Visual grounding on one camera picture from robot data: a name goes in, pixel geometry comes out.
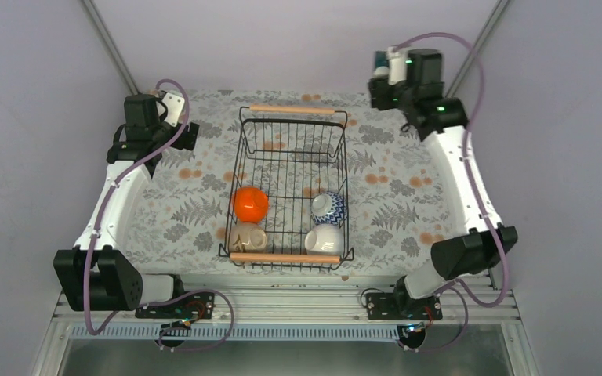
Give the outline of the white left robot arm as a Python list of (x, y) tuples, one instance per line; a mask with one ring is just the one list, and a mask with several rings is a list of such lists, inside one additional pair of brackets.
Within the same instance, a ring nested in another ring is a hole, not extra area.
[(135, 94), (124, 101), (125, 123), (107, 152), (107, 172), (88, 225), (74, 246), (59, 250), (53, 267), (72, 310), (131, 311), (155, 302), (168, 317), (180, 315), (187, 296), (165, 274), (142, 274), (125, 257), (125, 239), (144, 190), (167, 145), (192, 150), (198, 125), (183, 123), (187, 101), (178, 92)]

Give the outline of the teal and white bowl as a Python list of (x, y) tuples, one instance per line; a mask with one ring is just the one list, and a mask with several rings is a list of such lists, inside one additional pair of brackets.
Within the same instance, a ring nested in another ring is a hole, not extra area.
[(374, 52), (373, 78), (388, 78), (390, 74), (390, 64), (386, 51)]

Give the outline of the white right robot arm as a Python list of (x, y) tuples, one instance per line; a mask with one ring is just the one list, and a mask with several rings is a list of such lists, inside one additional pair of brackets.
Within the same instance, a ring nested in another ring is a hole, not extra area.
[(415, 132), (443, 180), (454, 233), (432, 245), (430, 260), (400, 278), (393, 308), (411, 319), (431, 307), (451, 282), (499, 264), (517, 242), (514, 226), (505, 226), (491, 203), (473, 159), (468, 116), (462, 101), (444, 95), (443, 56), (436, 49), (388, 48), (375, 52), (368, 82), (371, 106), (399, 110), (402, 132)]

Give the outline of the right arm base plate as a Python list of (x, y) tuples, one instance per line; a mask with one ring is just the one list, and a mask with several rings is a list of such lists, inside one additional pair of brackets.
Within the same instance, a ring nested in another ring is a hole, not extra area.
[(361, 304), (370, 320), (442, 320), (443, 313), (438, 297), (421, 299), (404, 297), (402, 293), (365, 290)]

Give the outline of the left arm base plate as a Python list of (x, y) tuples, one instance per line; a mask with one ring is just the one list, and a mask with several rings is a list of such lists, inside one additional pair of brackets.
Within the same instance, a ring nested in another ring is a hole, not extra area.
[(188, 295), (178, 302), (169, 305), (158, 305), (138, 308), (135, 317), (138, 319), (165, 320), (201, 320), (211, 319), (215, 301), (212, 292), (199, 292)]

